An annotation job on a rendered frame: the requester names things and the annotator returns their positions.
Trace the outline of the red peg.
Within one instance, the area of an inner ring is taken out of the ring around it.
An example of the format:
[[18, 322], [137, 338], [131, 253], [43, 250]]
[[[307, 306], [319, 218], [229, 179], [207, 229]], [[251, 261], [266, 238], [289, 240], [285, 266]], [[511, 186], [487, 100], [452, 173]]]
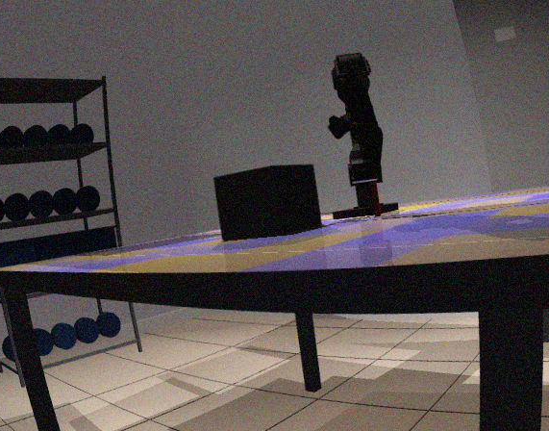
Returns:
[[373, 199], [374, 214], [375, 216], [381, 216], [377, 182], [371, 182], [370, 187], [371, 187], [371, 193], [372, 193], [372, 199]]

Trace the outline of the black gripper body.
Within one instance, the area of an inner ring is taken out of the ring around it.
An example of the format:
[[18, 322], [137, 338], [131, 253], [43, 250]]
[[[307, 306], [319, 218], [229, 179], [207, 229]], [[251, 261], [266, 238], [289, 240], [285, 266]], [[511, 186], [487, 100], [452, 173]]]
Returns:
[[380, 133], [380, 137], [383, 137], [382, 128], [378, 126], [374, 110], [370, 100], [359, 100], [354, 103], [349, 103], [348, 111], [354, 118], [355, 123], [352, 123], [349, 127], [352, 138], [354, 136], [361, 137], [367, 134]]

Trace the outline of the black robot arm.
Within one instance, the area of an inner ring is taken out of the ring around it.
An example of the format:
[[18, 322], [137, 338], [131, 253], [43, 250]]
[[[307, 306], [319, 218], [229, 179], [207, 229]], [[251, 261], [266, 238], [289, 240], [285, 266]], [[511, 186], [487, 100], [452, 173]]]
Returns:
[[[368, 60], [362, 57], [361, 52], [336, 55], [334, 62], [335, 67], [331, 71], [334, 89], [337, 90], [338, 98], [345, 103], [346, 114], [340, 118], [332, 115], [329, 118], [330, 126], [328, 128], [335, 139], [340, 139], [344, 134], [350, 132], [350, 125], [355, 123], [353, 116], [348, 111], [349, 103], [369, 99], [368, 90], [370, 85], [367, 75], [370, 75], [371, 70]], [[383, 182], [382, 169], [381, 166], [372, 165], [361, 143], [352, 138], [352, 144], [353, 149], [349, 155], [350, 164], [347, 164], [347, 166], [351, 187], [355, 186], [356, 189], [358, 207], [354, 207], [354, 209], [372, 207], [373, 199], [370, 183]], [[378, 180], [353, 184], [353, 182], [370, 179]]]

